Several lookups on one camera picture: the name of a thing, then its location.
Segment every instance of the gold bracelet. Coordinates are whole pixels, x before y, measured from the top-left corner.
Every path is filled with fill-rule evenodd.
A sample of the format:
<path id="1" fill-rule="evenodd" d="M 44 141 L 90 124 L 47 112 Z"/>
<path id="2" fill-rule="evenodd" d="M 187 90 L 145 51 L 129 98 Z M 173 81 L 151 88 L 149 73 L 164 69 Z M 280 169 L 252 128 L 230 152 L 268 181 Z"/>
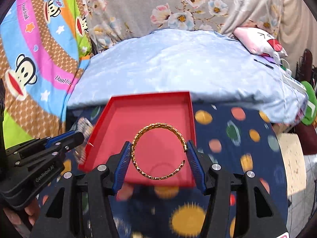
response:
<path id="1" fill-rule="evenodd" d="M 187 151 L 187 145 L 186 145 L 186 141 L 183 138 L 183 136 L 181 135 L 181 133 L 175 129 L 173 126 L 167 124 L 167 123 L 162 123 L 162 122 L 157 122 L 157 123 L 152 123 L 148 126 L 145 126 L 143 129 L 141 129 L 136 136 L 134 137 L 133 141 L 132 141 L 132 146 L 131 146 L 131 159 L 132 159 L 132 163 L 135 166 L 135 168 L 145 177 L 152 179 L 152 180 L 164 180 L 167 178 L 170 178 L 171 176 L 173 176 L 174 174 L 178 173 L 179 170 L 184 166 L 185 164 L 185 160 L 183 160 L 183 162 L 180 164 L 179 167 L 176 168 L 176 170 L 174 172 L 172 172 L 171 174 L 167 175 L 167 176 L 162 176 L 162 177 L 153 177 L 153 176 L 149 176 L 147 175 L 145 172 L 143 172 L 140 167 L 137 165 L 137 161 L 135 160 L 135 147 L 137 145 L 137 142 L 139 141 L 140 137 L 148 132 L 149 130 L 153 130 L 153 129 L 159 129 L 159 128 L 163 128 L 166 130 L 171 131 L 172 133 L 174 133 L 177 138 L 180 140 L 180 142 L 182 143 L 182 146 L 184 148 L 184 152 Z"/>

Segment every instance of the rainbow striped blanket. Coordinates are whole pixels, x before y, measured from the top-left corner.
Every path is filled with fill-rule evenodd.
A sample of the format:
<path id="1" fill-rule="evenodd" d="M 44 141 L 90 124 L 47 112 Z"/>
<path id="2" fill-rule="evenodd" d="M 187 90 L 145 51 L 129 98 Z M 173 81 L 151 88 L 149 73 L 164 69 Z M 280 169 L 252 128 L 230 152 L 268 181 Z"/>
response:
<path id="1" fill-rule="evenodd" d="M 0 26 L 6 148 L 65 131 L 66 104 L 89 64 L 82 0 L 16 0 Z"/>

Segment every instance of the green plush toy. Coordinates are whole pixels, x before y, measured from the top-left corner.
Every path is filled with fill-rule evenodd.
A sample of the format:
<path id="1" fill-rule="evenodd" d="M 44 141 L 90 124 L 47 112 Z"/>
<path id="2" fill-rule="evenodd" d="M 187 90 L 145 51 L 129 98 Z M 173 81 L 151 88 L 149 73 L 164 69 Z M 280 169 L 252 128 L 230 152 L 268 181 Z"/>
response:
<path id="1" fill-rule="evenodd" d="M 313 87 L 306 81 L 302 81 L 301 83 L 305 86 L 308 95 L 307 109 L 305 116 L 302 119 L 302 123 L 305 125 L 311 125 L 316 118 L 317 99 Z"/>

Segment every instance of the pink pillow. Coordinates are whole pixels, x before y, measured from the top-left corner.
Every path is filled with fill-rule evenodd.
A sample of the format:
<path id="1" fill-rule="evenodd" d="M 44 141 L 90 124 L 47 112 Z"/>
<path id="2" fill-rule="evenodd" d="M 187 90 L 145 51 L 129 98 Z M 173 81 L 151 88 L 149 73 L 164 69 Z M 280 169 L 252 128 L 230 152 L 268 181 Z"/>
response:
<path id="1" fill-rule="evenodd" d="M 279 41 L 260 28 L 236 28 L 233 34 L 252 54 L 274 57 L 277 52 L 280 58 L 287 56 Z"/>

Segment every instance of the metal screw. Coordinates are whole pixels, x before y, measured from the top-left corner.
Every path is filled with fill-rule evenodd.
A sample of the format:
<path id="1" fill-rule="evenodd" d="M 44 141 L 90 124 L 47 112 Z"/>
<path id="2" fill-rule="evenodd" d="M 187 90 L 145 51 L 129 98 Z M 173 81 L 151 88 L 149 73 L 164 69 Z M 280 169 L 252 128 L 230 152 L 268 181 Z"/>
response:
<path id="1" fill-rule="evenodd" d="M 104 170 L 106 170 L 107 169 L 107 166 L 106 165 L 99 165 L 98 167 L 97 167 L 97 169 L 98 169 L 98 171 L 104 171 Z"/>
<path id="2" fill-rule="evenodd" d="M 211 167 L 212 167 L 212 169 L 214 169 L 216 171 L 221 169 L 221 165 L 219 165 L 219 164 L 213 164 Z"/>
<path id="3" fill-rule="evenodd" d="M 253 173 L 252 171 L 247 171 L 247 176 L 253 178 L 255 176 L 255 173 Z"/>
<path id="4" fill-rule="evenodd" d="M 68 178 L 70 178 L 70 177 L 72 177 L 72 173 L 71 173 L 71 172 L 66 172 L 66 173 L 64 173 L 64 178 L 65 178 L 65 179 L 68 179 Z"/>

